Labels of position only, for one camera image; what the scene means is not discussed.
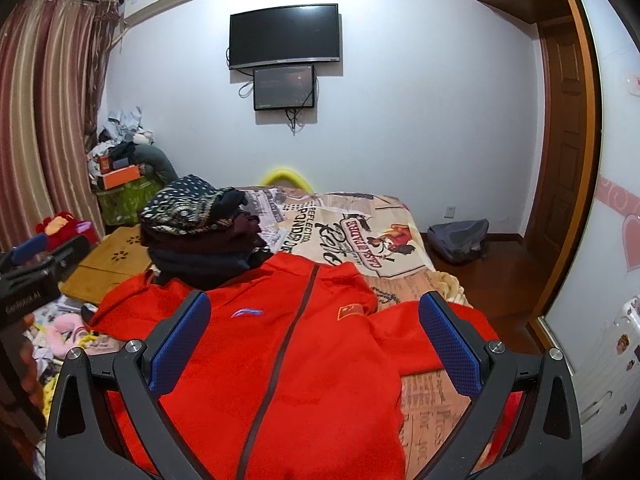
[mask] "door panel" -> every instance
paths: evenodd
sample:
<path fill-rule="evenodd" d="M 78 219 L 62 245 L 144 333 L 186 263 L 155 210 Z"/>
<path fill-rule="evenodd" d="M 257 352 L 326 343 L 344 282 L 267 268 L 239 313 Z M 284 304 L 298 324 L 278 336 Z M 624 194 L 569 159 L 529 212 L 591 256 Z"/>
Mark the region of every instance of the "door panel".
<path fill-rule="evenodd" d="M 546 64 L 546 164 L 527 247 L 550 274 L 577 201 L 586 147 L 584 65 L 573 22 L 540 28 Z"/>

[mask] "black zipper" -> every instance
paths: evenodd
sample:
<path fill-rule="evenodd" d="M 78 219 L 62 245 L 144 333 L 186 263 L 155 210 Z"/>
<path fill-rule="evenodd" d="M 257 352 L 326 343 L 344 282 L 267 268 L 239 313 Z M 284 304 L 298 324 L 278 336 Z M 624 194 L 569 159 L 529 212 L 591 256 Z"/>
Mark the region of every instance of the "black zipper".
<path fill-rule="evenodd" d="M 269 387 L 267 388 L 267 392 L 262 398 L 262 402 L 260 403 L 258 412 L 255 414 L 254 421 L 251 424 L 251 429 L 249 430 L 249 435 L 247 435 L 247 438 L 244 441 L 244 446 L 242 446 L 242 454 L 240 455 L 240 462 L 238 463 L 236 480 L 244 480 L 244 476 L 246 475 L 246 468 L 249 463 L 249 457 L 251 456 L 252 449 L 254 448 L 255 438 L 258 435 L 260 425 L 262 424 L 262 420 L 264 419 L 264 415 L 267 412 L 269 404 L 273 400 L 273 395 L 276 391 L 276 386 L 278 385 L 278 378 L 280 377 L 280 369 L 282 368 L 284 354 L 287 352 L 287 347 L 289 346 L 289 341 L 291 341 L 293 331 L 298 321 L 302 317 L 302 314 L 304 314 L 307 303 L 309 303 L 311 290 L 314 288 L 314 283 L 316 281 L 316 276 L 318 275 L 319 269 L 320 265 L 315 264 L 313 270 L 311 271 L 309 282 L 306 285 L 305 293 L 302 296 L 302 301 L 300 301 L 300 307 L 298 308 L 296 317 L 293 318 L 293 321 L 289 325 L 289 329 L 287 330 L 287 333 L 285 334 L 284 339 L 282 340 L 282 343 L 280 345 L 280 349 L 278 350 L 278 354 L 276 355 L 276 361 L 273 364 L 273 370 L 271 371 L 271 377 L 269 378 Z"/>

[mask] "paw print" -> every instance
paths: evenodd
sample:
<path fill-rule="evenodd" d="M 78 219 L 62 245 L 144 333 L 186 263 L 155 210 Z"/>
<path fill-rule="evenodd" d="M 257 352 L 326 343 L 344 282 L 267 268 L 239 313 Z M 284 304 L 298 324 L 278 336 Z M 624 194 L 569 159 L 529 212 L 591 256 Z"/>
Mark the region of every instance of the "paw print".
<path fill-rule="evenodd" d="M 129 253 L 127 253 L 127 251 L 118 251 L 117 253 L 113 253 L 111 259 L 114 262 L 119 262 L 121 260 L 125 260 L 127 256 L 129 256 Z"/>

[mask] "blue textured pad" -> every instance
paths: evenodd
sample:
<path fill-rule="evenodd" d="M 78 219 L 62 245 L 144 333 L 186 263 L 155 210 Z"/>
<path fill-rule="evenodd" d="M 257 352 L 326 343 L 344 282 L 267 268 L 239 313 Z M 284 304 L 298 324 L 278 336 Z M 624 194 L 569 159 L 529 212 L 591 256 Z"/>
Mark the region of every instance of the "blue textured pad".
<path fill-rule="evenodd" d="M 475 400 L 482 390 L 480 363 L 476 356 L 428 294 L 420 298 L 418 317 L 456 391 Z"/>
<path fill-rule="evenodd" d="M 151 361 L 149 391 L 158 399 L 171 393 L 211 318 L 211 304 L 200 294 Z"/>
<path fill-rule="evenodd" d="M 47 235 L 40 233 L 31 240 L 27 240 L 20 246 L 17 246 L 11 253 L 11 263 L 14 265 L 24 265 L 31 260 L 36 254 L 41 253 L 47 248 Z"/>

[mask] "red plush toy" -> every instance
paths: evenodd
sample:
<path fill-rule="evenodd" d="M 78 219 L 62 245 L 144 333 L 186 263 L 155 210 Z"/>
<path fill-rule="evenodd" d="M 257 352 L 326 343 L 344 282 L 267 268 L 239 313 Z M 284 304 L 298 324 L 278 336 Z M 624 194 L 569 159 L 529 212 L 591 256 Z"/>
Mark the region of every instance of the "red plush toy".
<path fill-rule="evenodd" d="M 94 224 L 78 220 L 67 211 L 57 213 L 53 218 L 47 216 L 41 224 L 36 225 L 36 232 L 47 235 L 47 251 L 49 252 L 78 235 L 84 235 L 88 238 L 91 245 L 98 243 Z"/>

